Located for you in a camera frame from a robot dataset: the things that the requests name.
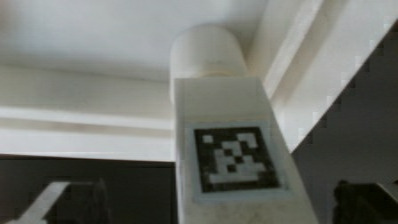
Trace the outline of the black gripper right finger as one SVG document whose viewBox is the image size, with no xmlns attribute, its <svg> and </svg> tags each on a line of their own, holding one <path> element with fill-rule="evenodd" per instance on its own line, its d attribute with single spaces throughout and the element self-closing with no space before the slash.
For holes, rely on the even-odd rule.
<svg viewBox="0 0 398 224">
<path fill-rule="evenodd" d="M 332 224 L 398 224 L 398 200 L 376 183 L 341 180 L 334 200 Z"/>
</svg>

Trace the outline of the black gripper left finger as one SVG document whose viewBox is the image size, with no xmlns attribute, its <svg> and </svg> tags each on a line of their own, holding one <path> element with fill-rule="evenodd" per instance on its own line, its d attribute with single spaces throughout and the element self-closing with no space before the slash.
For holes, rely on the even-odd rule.
<svg viewBox="0 0 398 224">
<path fill-rule="evenodd" d="M 110 224 L 103 180 L 51 182 L 14 224 Z"/>
</svg>

